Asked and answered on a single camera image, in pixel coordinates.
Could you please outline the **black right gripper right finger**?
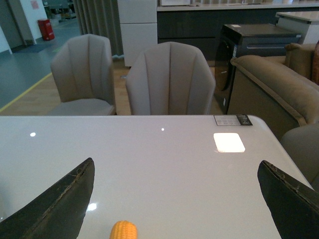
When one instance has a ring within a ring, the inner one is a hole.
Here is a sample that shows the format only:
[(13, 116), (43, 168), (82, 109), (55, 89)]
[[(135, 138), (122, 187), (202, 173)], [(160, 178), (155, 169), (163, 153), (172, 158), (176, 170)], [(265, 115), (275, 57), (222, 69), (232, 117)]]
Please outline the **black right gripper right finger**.
[(257, 172), (263, 198), (283, 239), (319, 237), (319, 193), (263, 160)]

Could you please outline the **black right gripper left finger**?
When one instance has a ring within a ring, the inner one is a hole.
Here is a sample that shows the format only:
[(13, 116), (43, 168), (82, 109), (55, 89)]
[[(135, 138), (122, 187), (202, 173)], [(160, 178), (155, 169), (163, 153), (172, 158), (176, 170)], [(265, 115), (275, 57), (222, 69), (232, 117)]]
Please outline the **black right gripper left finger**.
[(75, 239), (93, 192), (92, 158), (67, 173), (0, 224), (2, 239)]

